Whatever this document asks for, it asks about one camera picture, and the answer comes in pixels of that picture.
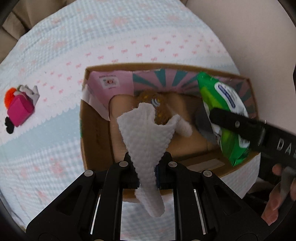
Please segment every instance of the human hand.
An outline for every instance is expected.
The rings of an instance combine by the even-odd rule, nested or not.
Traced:
[[[282,166],[280,164],[276,164],[272,168],[272,172],[281,176],[282,174]],[[290,196],[293,201],[296,200],[296,178],[294,178],[291,187],[290,187]],[[276,185],[275,188],[271,191],[269,195],[269,201],[265,207],[265,210],[262,214],[262,219],[268,224],[271,225],[274,223],[279,216],[279,207],[283,203],[283,198],[280,194],[280,185]]]

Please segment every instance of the cardboard box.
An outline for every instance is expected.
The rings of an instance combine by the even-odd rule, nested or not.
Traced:
[[[162,64],[162,63],[131,63],[91,66],[86,69],[84,84],[92,71],[110,72],[114,70],[152,70],[152,69],[179,69],[184,71],[204,71],[210,75],[230,77],[236,79],[247,79],[245,77],[226,72],[205,69],[196,66]],[[200,98],[194,96],[180,95],[176,93],[164,94],[171,107],[185,120],[191,121],[191,115],[195,113],[198,106],[202,104]],[[81,101],[81,151],[85,169],[107,170],[110,165],[123,159],[126,152],[125,146],[117,126],[116,117],[131,110],[134,106],[132,96],[117,95],[109,103],[110,121],[103,119],[86,102]],[[194,134],[190,138],[175,134],[167,151],[175,161],[182,163],[191,170],[198,170],[200,164],[210,162],[212,166],[207,167],[219,177],[223,177],[245,165],[258,153],[251,152],[248,158],[240,165],[232,167],[229,161],[223,157],[218,145],[208,143],[193,126]]]

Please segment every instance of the bedsheet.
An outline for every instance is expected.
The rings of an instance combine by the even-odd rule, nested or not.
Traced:
[[[1,96],[19,84],[37,85],[40,93],[35,113],[12,135],[0,105],[0,190],[19,225],[26,227],[84,171],[79,108],[85,68],[122,62],[238,73],[216,35],[179,0],[77,0],[39,22],[0,64]],[[255,182],[259,160],[224,182],[243,196]],[[146,224],[129,220],[135,211],[140,217],[140,206],[124,205],[122,238],[132,240],[128,230]],[[173,220],[166,215],[161,223]],[[170,231],[143,234],[137,239],[162,240]]]

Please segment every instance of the green wipes package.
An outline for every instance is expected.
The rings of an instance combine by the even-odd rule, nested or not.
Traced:
[[[213,108],[249,117],[244,103],[232,87],[204,72],[198,74],[197,81],[208,118]],[[223,155],[229,159],[231,165],[236,166],[242,163],[248,156],[249,142],[242,139],[240,135],[220,128],[218,125],[211,123],[211,126]]]

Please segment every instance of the brown plush toy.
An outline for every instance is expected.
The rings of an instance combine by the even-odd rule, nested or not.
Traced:
[[[143,91],[137,97],[138,105],[139,103],[150,103],[154,106],[155,113],[155,124],[165,125],[168,120],[172,117],[171,112],[167,107],[165,97],[156,91],[146,90]]]

